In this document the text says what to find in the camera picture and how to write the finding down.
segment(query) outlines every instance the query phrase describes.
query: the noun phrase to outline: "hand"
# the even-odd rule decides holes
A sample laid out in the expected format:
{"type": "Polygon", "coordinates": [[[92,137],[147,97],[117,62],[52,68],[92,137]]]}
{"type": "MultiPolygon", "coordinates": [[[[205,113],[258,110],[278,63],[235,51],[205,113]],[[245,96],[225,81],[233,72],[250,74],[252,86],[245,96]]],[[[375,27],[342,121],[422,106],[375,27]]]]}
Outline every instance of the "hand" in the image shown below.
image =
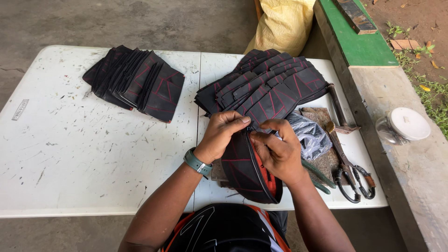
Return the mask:
{"type": "Polygon", "coordinates": [[[299,183],[307,174],[300,159],[301,145],[287,120],[270,119],[260,124],[261,129],[277,130],[282,140],[273,134],[252,131],[250,138],[263,166],[287,186],[299,183]]]}
{"type": "Polygon", "coordinates": [[[194,156],[205,164],[222,157],[232,135],[249,123],[250,117],[243,117],[236,111],[213,114],[202,141],[193,152],[194,156]]]}

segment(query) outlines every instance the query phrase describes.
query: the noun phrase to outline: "concrete ledge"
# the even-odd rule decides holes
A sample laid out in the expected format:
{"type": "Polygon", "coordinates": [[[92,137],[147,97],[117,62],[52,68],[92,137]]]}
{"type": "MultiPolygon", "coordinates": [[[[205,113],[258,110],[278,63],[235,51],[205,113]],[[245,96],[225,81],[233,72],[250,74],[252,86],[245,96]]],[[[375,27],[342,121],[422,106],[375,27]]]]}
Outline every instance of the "concrete ledge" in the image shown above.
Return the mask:
{"type": "Polygon", "coordinates": [[[348,67],[319,1],[314,13],[407,249],[448,251],[448,142],[403,69],[348,67]],[[431,135],[405,146],[380,140],[375,122],[396,107],[423,115],[431,135]]]}

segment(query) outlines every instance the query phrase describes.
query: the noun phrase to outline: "watch strap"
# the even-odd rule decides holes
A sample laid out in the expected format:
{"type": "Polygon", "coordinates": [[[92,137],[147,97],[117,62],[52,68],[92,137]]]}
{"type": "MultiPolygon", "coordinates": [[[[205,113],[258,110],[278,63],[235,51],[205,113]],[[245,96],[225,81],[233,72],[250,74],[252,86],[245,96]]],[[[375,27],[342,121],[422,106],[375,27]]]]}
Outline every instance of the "watch strap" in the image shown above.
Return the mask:
{"type": "Polygon", "coordinates": [[[212,164],[206,165],[202,163],[197,157],[195,157],[193,154],[195,148],[196,147],[193,147],[190,150],[188,150],[187,153],[185,153],[184,161],[195,171],[199,172],[202,175],[207,175],[211,171],[213,165],[212,164]]]}

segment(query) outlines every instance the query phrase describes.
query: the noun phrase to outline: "white folding table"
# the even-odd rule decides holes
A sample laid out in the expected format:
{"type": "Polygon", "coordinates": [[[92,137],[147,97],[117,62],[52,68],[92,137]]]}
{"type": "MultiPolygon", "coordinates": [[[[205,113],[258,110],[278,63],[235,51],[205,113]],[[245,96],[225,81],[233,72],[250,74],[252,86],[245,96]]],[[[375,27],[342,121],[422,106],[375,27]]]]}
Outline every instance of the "white folding table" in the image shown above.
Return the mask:
{"type": "MultiPolygon", "coordinates": [[[[167,124],[90,92],[81,77],[107,51],[49,46],[27,70],[0,113],[0,217],[134,214],[179,166],[184,153],[202,139],[209,119],[193,102],[196,91],[230,72],[243,57],[156,51],[185,74],[174,118],[167,124]]],[[[332,63],[310,61],[335,84],[341,105],[350,110],[332,63]]],[[[325,95],[300,107],[326,107],[335,120],[330,99],[325,95]]],[[[363,198],[359,204],[330,189],[331,195],[321,193],[326,204],[333,209],[387,206],[359,132],[338,137],[348,159],[371,172],[378,186],[373,200],[363,198]]],[[[293,209],[287,189],[277,205],[230,196],[235,193],[203,178],[185,211],[217,202],[293,209]]]]}

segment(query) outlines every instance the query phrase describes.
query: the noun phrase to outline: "dirt ground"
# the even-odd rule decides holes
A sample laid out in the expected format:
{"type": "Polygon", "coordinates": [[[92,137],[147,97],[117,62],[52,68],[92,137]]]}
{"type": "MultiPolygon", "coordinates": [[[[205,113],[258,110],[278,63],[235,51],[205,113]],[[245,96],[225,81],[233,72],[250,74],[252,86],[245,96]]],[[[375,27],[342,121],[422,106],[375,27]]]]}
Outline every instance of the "dirt ground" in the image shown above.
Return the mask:
{"type": "MultiPolygon", "coordinates": [[[[413,67],[419,74],[426,74],[430,81],[444,82],[439,75],[448,77],[448,0],[378,0],[375,4],[360,1],[385,39],[388,37],[385,23],[390,21],[405,29],[410,27],[409,39],[418,41],[421,46],[430,40],[435,45],[432,58],[422,54],[420,62],[413,67]],[[446,69],[435,69],[431,60],[446,69]]],[[[397,35],[395,39],[404,39],[404,35],[397,35]]]]}

